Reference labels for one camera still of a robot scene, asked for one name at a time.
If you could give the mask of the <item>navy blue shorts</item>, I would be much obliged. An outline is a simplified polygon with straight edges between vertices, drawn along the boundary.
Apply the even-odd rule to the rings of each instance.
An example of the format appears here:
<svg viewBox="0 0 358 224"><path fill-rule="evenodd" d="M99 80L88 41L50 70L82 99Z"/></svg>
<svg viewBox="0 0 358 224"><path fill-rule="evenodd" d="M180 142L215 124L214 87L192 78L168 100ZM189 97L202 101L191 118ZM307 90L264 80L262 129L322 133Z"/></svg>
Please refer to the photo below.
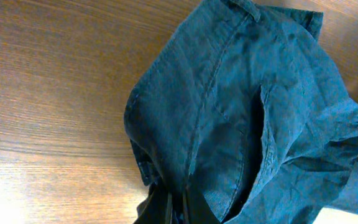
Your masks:
<svg viewBox="0 0 358 224"><path fill-rule="evenodd" d="M170 223L184 223L187 185L221 223L358 215L358 104L322 25L321 12L247 0L203 1L180 24L124 113L148 197L170 192Z"/></svg>

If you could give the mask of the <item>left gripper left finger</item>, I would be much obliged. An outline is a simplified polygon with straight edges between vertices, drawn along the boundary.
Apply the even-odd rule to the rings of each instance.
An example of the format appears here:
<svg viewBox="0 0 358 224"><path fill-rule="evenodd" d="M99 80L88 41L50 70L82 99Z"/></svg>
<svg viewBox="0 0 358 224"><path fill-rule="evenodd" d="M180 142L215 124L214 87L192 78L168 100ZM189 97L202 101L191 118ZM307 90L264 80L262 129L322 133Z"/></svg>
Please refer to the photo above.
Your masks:
<svg viewBox="0 0 358 224"><path fill-rule="evenodd" d="M170 224L170 192L158 183L134 224Z"/></svg>

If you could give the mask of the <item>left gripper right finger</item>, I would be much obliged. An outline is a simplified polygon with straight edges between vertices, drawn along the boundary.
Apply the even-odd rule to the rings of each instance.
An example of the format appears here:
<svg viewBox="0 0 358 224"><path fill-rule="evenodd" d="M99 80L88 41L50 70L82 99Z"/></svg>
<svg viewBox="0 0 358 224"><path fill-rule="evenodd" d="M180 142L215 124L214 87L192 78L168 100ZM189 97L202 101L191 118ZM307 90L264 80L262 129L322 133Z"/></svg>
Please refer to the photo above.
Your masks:
<svg viewBox="0 0 358 224"><path fill-rule="evenodd" d="M183 216L185 224L221 223L195 185L187 185L183 193Z"/></svg>

